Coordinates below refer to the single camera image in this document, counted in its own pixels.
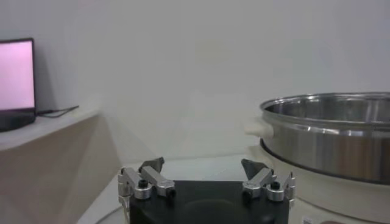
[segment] white wall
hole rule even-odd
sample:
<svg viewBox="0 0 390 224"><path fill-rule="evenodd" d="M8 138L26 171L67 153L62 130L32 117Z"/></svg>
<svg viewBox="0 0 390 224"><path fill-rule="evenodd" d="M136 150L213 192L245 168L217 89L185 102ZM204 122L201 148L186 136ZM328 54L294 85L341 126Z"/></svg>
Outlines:
<svg viewBox="0 0 390 224"><path fill-rule="evenodd" d="M242 152L280 96L388 91L390 2L2 0L33 36L39 106L101 100L123 163Z"/></svg>

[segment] power cord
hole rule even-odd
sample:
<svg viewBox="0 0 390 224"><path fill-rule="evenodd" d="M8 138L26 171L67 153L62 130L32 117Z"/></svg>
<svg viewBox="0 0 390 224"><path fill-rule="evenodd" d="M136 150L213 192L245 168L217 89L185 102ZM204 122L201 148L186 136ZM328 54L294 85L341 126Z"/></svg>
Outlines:
<svg viewBox="0 0 390 224"><path fill-rule="evenodd" d="M42 110L42 111L37 112L37 116L48 117L48 118L58 118L58 117L61 117L61 116L65 115L65 114L69 113L70 111L75 110L79 107L80 106L74 106L74 107L69 107L69 108L65 108L65 109L61 109L61 110ZM57 115L47 115L47 114L58 113L58 112L62 112L62 113L57 114Z"/></svg>

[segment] laptop screen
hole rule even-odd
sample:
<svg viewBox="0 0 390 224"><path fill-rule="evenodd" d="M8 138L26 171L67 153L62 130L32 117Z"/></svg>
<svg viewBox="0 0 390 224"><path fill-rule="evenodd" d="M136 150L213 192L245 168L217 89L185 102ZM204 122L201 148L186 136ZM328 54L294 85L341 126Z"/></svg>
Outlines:
<svg viewBox="0 0 390 224"><path fill-rule="evenodd" d="M0 110L34 107L32 39L0 42Z"/></svg>

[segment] pot handle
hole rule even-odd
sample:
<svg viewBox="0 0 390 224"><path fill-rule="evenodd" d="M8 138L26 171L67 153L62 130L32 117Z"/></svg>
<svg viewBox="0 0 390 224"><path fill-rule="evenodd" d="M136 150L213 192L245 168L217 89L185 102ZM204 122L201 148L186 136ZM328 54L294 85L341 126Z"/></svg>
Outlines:
<svg viewBox="0 0 390 224"><path fill-rule="evenodd" d="M274 137L274 128L261 117L254 117L250 122L244 124L244 131L247 135L260 138Z"/></svg>

